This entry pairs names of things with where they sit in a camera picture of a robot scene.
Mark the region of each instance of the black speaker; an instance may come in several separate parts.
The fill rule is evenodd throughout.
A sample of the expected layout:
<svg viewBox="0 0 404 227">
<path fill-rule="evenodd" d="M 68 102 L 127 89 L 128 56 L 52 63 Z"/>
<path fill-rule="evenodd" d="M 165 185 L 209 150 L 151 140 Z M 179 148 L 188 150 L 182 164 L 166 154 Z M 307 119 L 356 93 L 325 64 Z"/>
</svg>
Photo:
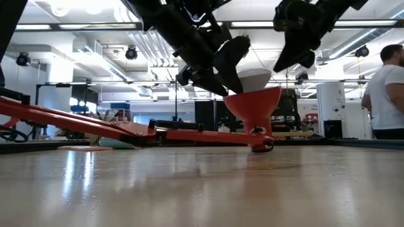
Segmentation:
<svg viewBox="0 0 404 227">
<path fill-rule="evenodd" d="M 325 120 L 324 121 L 324 136 L 327 139 L 335 138 L 342 139 L 342 121 L 341 120 Z"/>
</svg>

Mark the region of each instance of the table surface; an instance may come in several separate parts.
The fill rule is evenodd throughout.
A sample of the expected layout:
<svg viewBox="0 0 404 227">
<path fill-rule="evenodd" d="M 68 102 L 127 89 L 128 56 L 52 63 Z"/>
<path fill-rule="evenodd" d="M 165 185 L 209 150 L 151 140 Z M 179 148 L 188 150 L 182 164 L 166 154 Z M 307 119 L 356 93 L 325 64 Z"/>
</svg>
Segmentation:
<svg viewBox="0 0 404 227">
<path fill-rule="evenodd" d="M 403 226 L 404 152 L 333 146 L 0 156 L 0 226 Z"/>
</svg>

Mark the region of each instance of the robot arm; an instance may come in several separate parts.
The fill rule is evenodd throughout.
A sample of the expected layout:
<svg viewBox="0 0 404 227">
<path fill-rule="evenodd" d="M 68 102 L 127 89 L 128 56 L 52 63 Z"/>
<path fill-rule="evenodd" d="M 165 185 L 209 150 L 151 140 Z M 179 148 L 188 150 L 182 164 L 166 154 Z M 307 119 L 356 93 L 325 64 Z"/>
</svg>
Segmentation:
<svg viewBox="0 0 404 227">
<path fill-rule="evenodd" d="M 321 39 L 331 32 L 349 7 L 360 10 L 367 0 L 282 0 L 273 19 L 275 30 L 285 32 L 285 46 L 274 66 L 280 72 L 294 64 L 310 68 Z"/>
<path fill-rule="evenodd" d="M 231 0 L 122 0 L 142 22 L 143 30 L 156 29 L 187 66 L 177 75 L 185 86 L 191 80 L 200 87 L 227 96 L 223 87 L 242 93 L 236 65 L 250 48 L 248 37 L 232 38 L 219 26 L 213 11 Z"/>
</svg>

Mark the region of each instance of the red metal frame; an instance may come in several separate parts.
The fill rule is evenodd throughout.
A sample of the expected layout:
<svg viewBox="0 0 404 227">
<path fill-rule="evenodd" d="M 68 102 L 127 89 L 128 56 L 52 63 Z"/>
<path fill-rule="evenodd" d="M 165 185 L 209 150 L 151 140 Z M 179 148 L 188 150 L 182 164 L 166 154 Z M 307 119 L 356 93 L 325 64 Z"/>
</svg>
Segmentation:
<svg viewBox="0 0 404 227">
<path fill-rule="evenodd" d="M 198 132 L 184 129 L 150 129 L 147 125 L 134 122 L 104 122 L 37 105 L 22 105 L 4 98 L 0 98 L 0 114 L 120 141 L 124 139 L 124 142 L 133 139 L 134 145 L 140 141 L 142 144 L 155 143 L 157 137 L 159 137 L 158 132 L 163 132 L 166 139 L 187 141 L 267 145 L 274 140 L 272 137 L 259 133 L 242 135 L 212 131 Z"/>
</svg>

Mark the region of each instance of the red funnel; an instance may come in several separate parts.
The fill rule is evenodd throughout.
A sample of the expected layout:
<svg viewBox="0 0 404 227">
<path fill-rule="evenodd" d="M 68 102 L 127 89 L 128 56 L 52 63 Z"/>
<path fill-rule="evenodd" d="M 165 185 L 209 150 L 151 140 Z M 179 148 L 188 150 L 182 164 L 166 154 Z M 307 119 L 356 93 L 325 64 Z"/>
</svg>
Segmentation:
<svg viewBox="0 0 404 227">
<path fill-rule="evenodd" d="M 278 105 L 282 87 L 231 95 L 224 98 L 227 108 L 244 123 L 246 134 L 260 127 L 266 136 L 272 136 L 270 116 Z M 264 150 L 265 146 L 253 146 L 253 150 Z"/>
</svg>

